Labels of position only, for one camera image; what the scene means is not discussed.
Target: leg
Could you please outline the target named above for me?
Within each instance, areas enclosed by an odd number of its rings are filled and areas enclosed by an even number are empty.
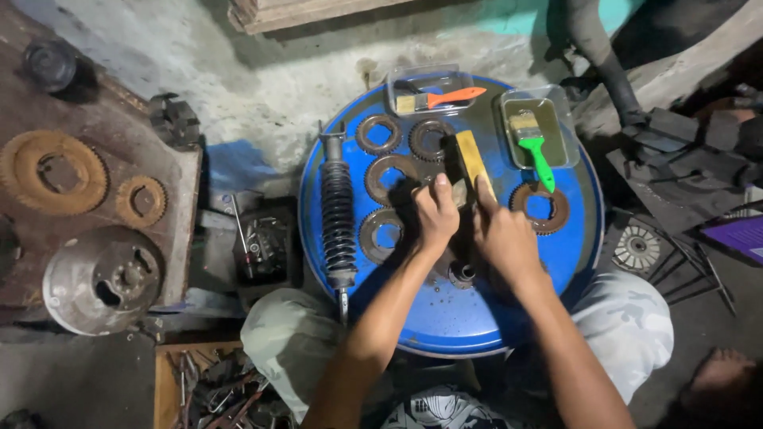
[[[241,328],[244,352],[300,423],[344,335],[345,328],[333,318],[331,302],[297,289],[279,289],[262,297]],[[382,377],[366,399],[364,413],[374,411],[391,394],[391,380]]]
[[[596,276],[571,316],[626,404],[673,353],[673,324],[665,299],[633,274]]]

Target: paintbrush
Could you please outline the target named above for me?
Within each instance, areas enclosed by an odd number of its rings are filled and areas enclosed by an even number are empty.
[[[429,92],[416,95],[400,95],[397,99],[398,113],[413,113],[434,108],[435,106],[447,102],[460,102],[461,100],[470,100],[483,92],[485,88],[472,86],[470,88],[459,89],[458,91],[447,92],[446,94],[430,94]]]
[[[538,172],[540,182],[549,192],[553,193],[554,189],[556,189],[554,172],[549,167],[546,157],[543,156],[543,152],[540,150],[546,139],[543,138],[543,133],[540,131],[535,114],[531,110],[522,109],[518,115],[509,117],[509,127],[517,138],[517,144],[529,150],[530,155],[533,156],[535,171]]]

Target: rusty gear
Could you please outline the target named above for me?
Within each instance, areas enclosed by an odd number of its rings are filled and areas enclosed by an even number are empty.
[[[398,243],[403,240],[405,225],[393,208],[379,208],[372,211],[363,219],[358,231],[358,243],[365,257],[377,265],[381,265],[392,254],[394,247],[387,248],[378,245],[376,234],[382,225],[394,225],[400,230]]]
[[[527,200],[532,196],[548,198],[551,202],[551,215],[548,219],[538,219],[527,213]],[[562,229],[570,217],[570,205],[567,197],[559,190],[559,187],[553,193],[540,182],[523,183],[517,186],[511,193],[509,199],[509,208],[512,211],[522,211],[527,220],[533,224],[533,230],[538,235],[554,234]]]
[[[427,135],[427,133],[440,133],[445,137],[455,134],[456,131],[447,122],[435,118],[424,119],[418,124],[415,124],[413,129],[410,130],[410,136],[408,138],[410,151],[422,160],[441,163],[445,159],[445,150],[427,149],[424,146],[424,136]]]
[[[153,205],[146,214],[141,214],[135,207],[135,196],[146,189],[153,198]],[[167,194],[162,184],[149,176],[134,176],[122,183],[117,190],[117,214],[124,223],[133,228],[145,228],[155,224],[164,215],[167,208]]]
[[[390,134],[387,140],[383,144],[376,144],[372,142],[367,134],[375,125],[381,125],[389,129]],[[360,121],[357,131],[355,131],[355,142],[358,147],[363,149],[364,152],[371,155],[385,155],[395,150],[403,141],[403,131],[400,129],[400,125],[390,115],[379,113],[376,115],[368,116],[366,119]]]
[[[40,163],[56,156],[65,159],[79,179],[67,192],[56,192],[40,176]],[[79,215],[98,207],[108,188],[103,161],[83,142],[61,131],[28,131],[14,137],[0,151],[0,179],[22,204],[56,216]]]
[[[390,195],[390,190],[385,188],[381,181],[382,174],[389,169],[400,170],[409,182],[408,187],[410,189],[399,189],[399,192]],[[413,189],[411,186],[418,186],[419,172],[410,157],[391,153],[380,156],[371,163],[365,171],[363,182],[365,183],[365,190],[377,203],[387,207],[407,204],[410,202],[410,191]]]

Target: black pipe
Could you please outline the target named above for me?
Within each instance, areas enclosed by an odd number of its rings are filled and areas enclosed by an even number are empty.
[[[565,6],[572,43],[601,77],[620,116],[620,125],[625,130],[626,127],[644,124],[644,111],[599,19],[599,0],[566,0]]]

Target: clutch drum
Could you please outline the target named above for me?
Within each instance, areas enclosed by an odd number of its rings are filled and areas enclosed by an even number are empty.
[[[148,312],[163,273],[162,254],[146,236],[102,227],[67,241],[53,255],[43,300],[53,319],[75,334],[113,334]]]

